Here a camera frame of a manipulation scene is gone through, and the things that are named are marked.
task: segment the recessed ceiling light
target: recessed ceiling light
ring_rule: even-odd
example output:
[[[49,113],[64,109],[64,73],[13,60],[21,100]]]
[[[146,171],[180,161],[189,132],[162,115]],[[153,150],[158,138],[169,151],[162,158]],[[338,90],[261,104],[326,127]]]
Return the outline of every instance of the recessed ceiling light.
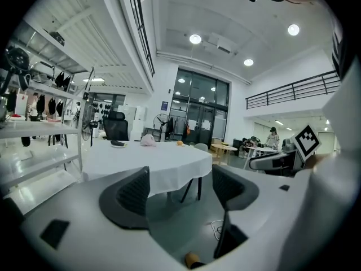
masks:
[[[244,65],[245,65],[245,66],[251,66],[251,65],[253,65],[253,60],[251,60],[251,59],[246,59],[246,60],[244,61]]]
[[[288,27],[288,33],[292,36],[298,35],[299,32],[300,32],[300,28],[295,24],[292,24]]]
[[[91,82],[97,82],[97,81],[104,81],[104,79],[101,78],[101,77],[98,77],[98,78],[93,78],[93,79],[91,80]]]
[[[192,34],[192,35],[190,36],[190,41],[191,41],[193,44],[199,44],[199,43],[201,43],[202,38],[201,38],[198,34]]]

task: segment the door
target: door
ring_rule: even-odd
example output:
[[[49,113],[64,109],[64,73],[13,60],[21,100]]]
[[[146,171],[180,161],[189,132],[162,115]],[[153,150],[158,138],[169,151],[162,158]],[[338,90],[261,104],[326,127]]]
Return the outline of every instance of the door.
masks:
[[[209,147],[212,138],[214,114],[213,107],[189,103],[187,121],[190,127],[190,134],[184,142],[188,145],[191,142],[194,144],[205,143]]]

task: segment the cable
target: cable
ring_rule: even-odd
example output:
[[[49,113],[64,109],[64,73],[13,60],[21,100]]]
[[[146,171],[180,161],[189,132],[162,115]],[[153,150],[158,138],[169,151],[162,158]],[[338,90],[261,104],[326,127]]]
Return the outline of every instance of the cable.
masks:
[[[213,226],[213,223],[215,223],[215,222],[223,222],[223,221],[224,221],[224,220],[215,220],[215,221],[213,221],[212,223],[210,223],[210,226],[211,226],[212,229],[213,229],[213,233],[214,233],[214,236],[215,236],[215,238],[216,238],[217,241],[219,241],[219,238],[217,237],[217,233],[216,233],[216,232],[218,232],[219,234],[221,234],[222,231],[219,231],[218,229],[219,229],[219,228],[222,228],[222,226],[220,226],[220,227],[218,227],[217,229],[215,229],[215,227]]]

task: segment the wooden table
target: wooden table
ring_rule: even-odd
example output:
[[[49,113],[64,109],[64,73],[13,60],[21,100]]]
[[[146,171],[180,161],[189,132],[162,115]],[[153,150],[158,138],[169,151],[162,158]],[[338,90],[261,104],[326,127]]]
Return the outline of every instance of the wooden table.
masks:
[[[221,164],[221,160],[223,158],[224,151],[226,151],[227,155],[227,164],[230,163],[230,151],[236,151],[237,149],[235,147],[225,146],[220,143],[212,143],[212,146],[216,148],[216,158],[219,158],[218,164]]]

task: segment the pink object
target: pink object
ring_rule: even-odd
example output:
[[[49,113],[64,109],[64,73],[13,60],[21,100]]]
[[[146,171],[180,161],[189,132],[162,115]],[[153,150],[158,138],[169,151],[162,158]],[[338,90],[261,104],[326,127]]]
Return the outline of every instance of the pink object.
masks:
[[[146,147],[155,147],[157,146],[157,143],[151,134],[146,134],[144,137],[142,137],[142,140],[140,141],[140,145]]]

